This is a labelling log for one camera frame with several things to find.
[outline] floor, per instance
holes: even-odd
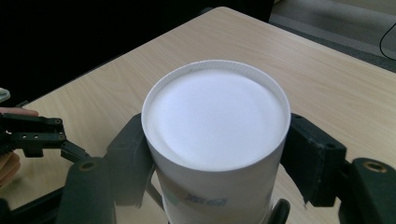
[[[270,22],[344,46],[384,57],[379,43],[396,16],[333,0],[280,0]],[[396,58],[396,27],[382,41],[383,52]]]

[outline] black cable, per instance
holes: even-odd
[[[389,56],[387,56],[384,51],[382,51],[382,40],[384,40],[385,36],[393,29],[393,27],[396,26],[396,22],[387,30],[386,33],[384,33],[384,35],[382,36],[381,40],[379,41],[379,50],[381,50],[382,55],[384,55],[386,58],[391,59],[393,61],[396,61],[396,59],[394,58],[390,58]]]

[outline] white cylindrical container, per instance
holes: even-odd
[[[187,64],[157,82],[142,125],[171,224],[262,224],[290,126],[281,87],[238,62]]]

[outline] dark background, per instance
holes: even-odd
[[[0,106],[32,102],[151,39],[226,6],[268,22],[274,0],[0,2]]]

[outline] human hand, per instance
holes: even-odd
[[[18,107],[0,107],[0,113],[38,116],[35,110]],[[0,187],[8,183],[21,167],[20,157],[14,152],[0,156]]]

